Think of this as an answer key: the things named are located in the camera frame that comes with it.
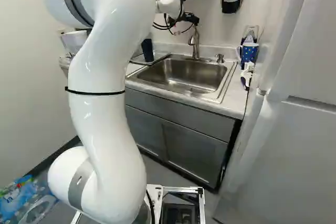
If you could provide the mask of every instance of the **white refrigerator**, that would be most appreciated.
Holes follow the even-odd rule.
[[[336,0],[271,0],[213,217],[336,223]]]

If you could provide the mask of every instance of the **door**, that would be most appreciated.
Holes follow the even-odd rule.
[[[227,224],[334,223],[336,106],[290,97],[262,107],[239,164],[224,178],[214,217]]]
[[[273,93],[336,105],[335,17],[335,0],[304,0]]]
[[[137,145],[156,157],[165,159],[166,147],[161,119],[130,106],[125,107],[125,112],[128,125]]]
[[[163,122],[168,161],[215,187],[227,144],[183,126]]]

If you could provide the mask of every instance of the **metal frame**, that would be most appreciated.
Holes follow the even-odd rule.
[[[199,213],[199,224],[205,224],[205,195],[204,195],[204,189],[203,187],[169,187],[164,186],[163,187],[163,196],[166,194],[194,194],[198,195],[198,206],[200,209]]]
[[[153,187],[157,187],[157,185],[148,185],[148,189],[153,189]],[[202,187],[170,187],[170,186],[163,186],[163,196],[161,197],[161,202],[162,198],[166,194],[193,194],[197,195],[198,197],[198,207],[200,209],[199,213],[199,224],[205,224],[205,195],[204,195],[204,189]],[[70,224],[78,224],[80,218],[82,217],[82,213],[77,211],[74,218],[72,219]]]

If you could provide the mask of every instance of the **wall outlet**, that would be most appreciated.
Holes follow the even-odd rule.
[[[259,26],[258,25],[245,26],[243,38],[246,38],[248,35],[252,35],[253,39],[257,40],[259,35]]]

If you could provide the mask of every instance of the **white wall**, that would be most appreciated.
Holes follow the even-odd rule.
[[[199,33],[201,44],[213,46],[237,46],[240,44],[245,25],[259,25],[262,30],[269,0],[244,0],[241,9],[235,14],[223,14],[221,0],[187,0],[185,10],[193,12],[201,19]],[[162,14],[156,22],[164,24]],[[183,30],[189,24],[178,24],[174,30]],[[165,43],[187,43],[191,33],[172,36],[168,31],[152,28],[154,41]]]
[[[0,187],[75,135],[58,67],[62,28],[43,0],[0,0]]]

